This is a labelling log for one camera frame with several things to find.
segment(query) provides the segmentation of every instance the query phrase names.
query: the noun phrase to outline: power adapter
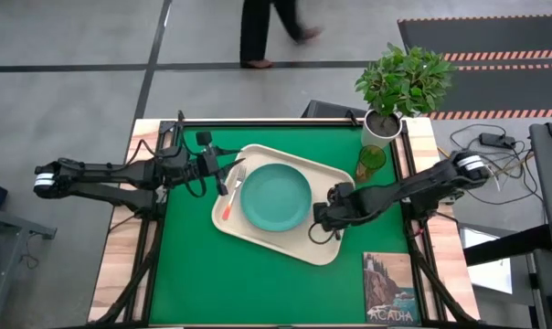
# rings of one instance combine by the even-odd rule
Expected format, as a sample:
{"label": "power adapter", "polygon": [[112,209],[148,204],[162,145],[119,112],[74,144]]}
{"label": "power adapter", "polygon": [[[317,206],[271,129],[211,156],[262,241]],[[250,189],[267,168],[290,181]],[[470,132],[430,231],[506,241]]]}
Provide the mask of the power adapter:
{"label": "power adapter", "polygon": [[506,136],[504,134],[498,135],[495,133],[481,133],[479,135],[479,143],[485,146],[513,150],[515,145],[515,138]]}

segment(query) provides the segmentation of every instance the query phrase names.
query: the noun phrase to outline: green tablecloth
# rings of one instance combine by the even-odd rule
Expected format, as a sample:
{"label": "green tablecloth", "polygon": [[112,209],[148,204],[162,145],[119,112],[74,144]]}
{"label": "green tablecloth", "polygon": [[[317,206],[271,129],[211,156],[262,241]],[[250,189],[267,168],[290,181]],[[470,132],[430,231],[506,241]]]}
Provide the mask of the green tablecloth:
{"label": "green tablecloth", "polygon": [[[351,175],[361,148],[356,128],[205,130],[222,148],[259,143]],[[186,129],[189,145],[196,144],[195,131]],[[386,153],[386,165],[369,184],[396,180],[389,147]],[[207,185],[201,198],[184,186],[169,194],[151,324],[362,324],[363,252],[408,252],[400,209],[393,206],[378,220],[348,229],[337,258],[314,266],[215,228],[211,209],[218,194],[212,180]]]}

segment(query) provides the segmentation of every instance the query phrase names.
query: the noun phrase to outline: warning stripe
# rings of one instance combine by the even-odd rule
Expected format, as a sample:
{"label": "warning stripe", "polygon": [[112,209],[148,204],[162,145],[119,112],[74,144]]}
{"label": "warning stripe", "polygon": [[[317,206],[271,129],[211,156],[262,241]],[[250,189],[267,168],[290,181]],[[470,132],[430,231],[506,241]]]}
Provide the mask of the warning stripe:
{"label": "warning stripe", "polygon": [[474,20],[474,19],[508,19],[508,18],[531,18],[531,17],[552,17],[552,14],[543,15],[517,15],[517,16],[474,16],[474,17],[423,17],[399,19],[401,22],[420,22],[420,21],[449,21],[449,20]]}
{"label": "warning stripe", "polygon": [[515,118],[552,118],[552,109],[538,110],[494,110],[494,111],[440,111],[422,114],[431,120],[459,119],[515,119]]}
{"label": "warning stripe", "polygon": [[529,51],[491,51],[470,53],[444,53],[443,58],[455,60],[500,60],[500,59],[539,59],[552,58],[552,49]]}
{"label": "warning stripe", "polygon": [[506,69],[552,69],[552,64],[535,64],[535,65],[482,65],[470,66],[463,65],[456,67],[458,70],[506,70]]}

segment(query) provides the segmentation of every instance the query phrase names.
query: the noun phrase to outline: floor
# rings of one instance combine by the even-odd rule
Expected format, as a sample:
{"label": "floor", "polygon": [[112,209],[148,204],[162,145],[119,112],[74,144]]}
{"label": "floor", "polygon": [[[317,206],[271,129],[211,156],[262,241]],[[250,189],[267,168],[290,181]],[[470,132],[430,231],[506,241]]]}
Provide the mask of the floor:
{"label": "floor", "polygon": [[[0,66],[145,64],[159,19],[165,30],[158,63],[236,62],[241,3],[174,0],[161,19],[163,0],[0,0]],[[322,37],[293,46],[274,15],[268,58],[375,59],[387,42],[401,46],[399,18],[552,14],[552,0],[302,0],[299,6],[307,26],[324,27]],[[36,165],[60,156],[121,162],[136,110],[144,118],[172,118],[179,109],[190,118],[249,118],[299,117],[311,99],[366,107],[353,90],[361,69],[157,71],[147,98],[143,69],[0,73],[0,185],[10,191],[6,209],[58,227],[54,241],[31,240],[40,265],[21,270],[1,327],[84,324],[111,215],[111,207],[99,202],[37,198]],[[476,122],[434,122],[438,144],[452,150],[450,133]],[[535,122],[552,119],[490,121],[523,140]],[[470,141],[482,131],[458,137]],[[477,196],[506,200],[524,193],[520,182],[509,180],[501,192],[488,184]],[[455,214],[462,222],[517,230],[542,221],[533,197],[486,206],[466,196]],[[515,324],[510,322],[515,313],[525,313],[481,298],[480,310],[494,324]]]}

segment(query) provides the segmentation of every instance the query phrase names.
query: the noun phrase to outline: teal plate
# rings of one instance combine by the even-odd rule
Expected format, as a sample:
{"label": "teal plate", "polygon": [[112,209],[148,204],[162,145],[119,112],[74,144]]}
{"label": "teal plate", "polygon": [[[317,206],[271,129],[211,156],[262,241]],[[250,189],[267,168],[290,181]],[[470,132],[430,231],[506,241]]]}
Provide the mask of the teal plate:
{"label": "teal plate", "polygon": [[241,188],[241,208],[249,222],[268,231],[301,224],[311,208],[311,187],[303,174],[286,164],[266,164]]}

